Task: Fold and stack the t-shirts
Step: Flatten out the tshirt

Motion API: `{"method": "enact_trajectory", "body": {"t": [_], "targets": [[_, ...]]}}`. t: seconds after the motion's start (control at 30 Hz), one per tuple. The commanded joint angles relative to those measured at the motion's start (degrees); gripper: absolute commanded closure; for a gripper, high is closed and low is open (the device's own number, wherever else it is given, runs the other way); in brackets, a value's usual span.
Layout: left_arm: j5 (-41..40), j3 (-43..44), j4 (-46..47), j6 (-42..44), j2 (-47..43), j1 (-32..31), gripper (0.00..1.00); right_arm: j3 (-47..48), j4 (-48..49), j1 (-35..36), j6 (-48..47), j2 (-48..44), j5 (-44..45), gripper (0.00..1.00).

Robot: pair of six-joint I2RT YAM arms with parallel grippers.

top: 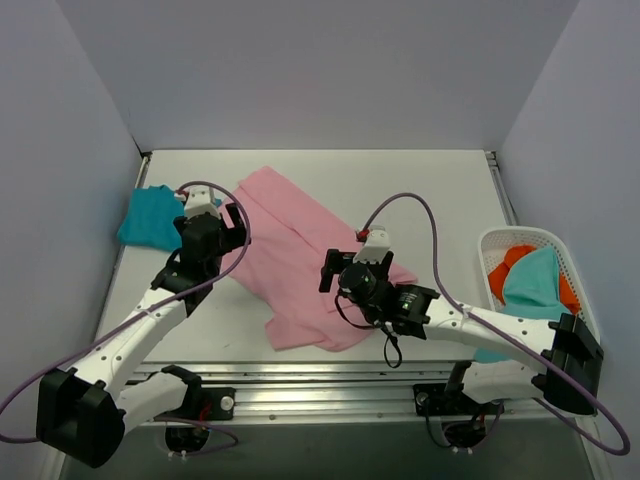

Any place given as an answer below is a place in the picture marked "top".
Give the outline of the pink t shirt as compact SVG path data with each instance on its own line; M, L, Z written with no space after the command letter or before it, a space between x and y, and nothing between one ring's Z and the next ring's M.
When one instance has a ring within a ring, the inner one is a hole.
M233 195L248 214L251 244L230 277L272 310L265 325L271 346L340 352L366 339L369 330L339 315L336 290L319 292L326 252L356 251L354 230L269 167L241 180Z

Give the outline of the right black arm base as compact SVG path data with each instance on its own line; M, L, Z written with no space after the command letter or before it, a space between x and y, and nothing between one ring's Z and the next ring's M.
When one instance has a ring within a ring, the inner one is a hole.
M504 403L480 404L463 393L463 376L470 361L456 362L446 383L413 386L416 414L425 420L433 444L453 453L471 455L497 426Z

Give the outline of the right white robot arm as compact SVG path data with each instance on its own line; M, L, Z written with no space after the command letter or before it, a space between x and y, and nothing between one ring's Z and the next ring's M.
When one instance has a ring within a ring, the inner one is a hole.
M536 320L456 302L443 290L394 285L392 252L373 262L361 254L327 251L319 290L361 311L363 328L391 344L401 336L457 342L503 355L501 362L459 362L444 388L455 412L502 399L535 399L574 415L592 415L604 352L585 322L571 314Z

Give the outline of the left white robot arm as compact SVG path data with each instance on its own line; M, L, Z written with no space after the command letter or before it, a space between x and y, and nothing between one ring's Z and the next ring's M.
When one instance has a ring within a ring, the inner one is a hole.
M151 282L130 316L95 341L67 369L39 382L36 436L85 465L98 468L136 427L165 413L193 422L206 403L199 375L169 365L134 386L134 371L166 335L189 318L226 276L225 255L246 252L250 223L237 202L218 217L209 212L174 221L182 245Z

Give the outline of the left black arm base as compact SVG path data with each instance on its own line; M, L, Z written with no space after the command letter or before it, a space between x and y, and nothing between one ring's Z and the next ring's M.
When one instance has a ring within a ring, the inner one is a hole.
M214 431L210 424L232 420L234 408L233 388L203 388L194 395L188 394L181 407L164 414L165 417L188 420L186 425L165 429L166 447L178 454L203 453Z

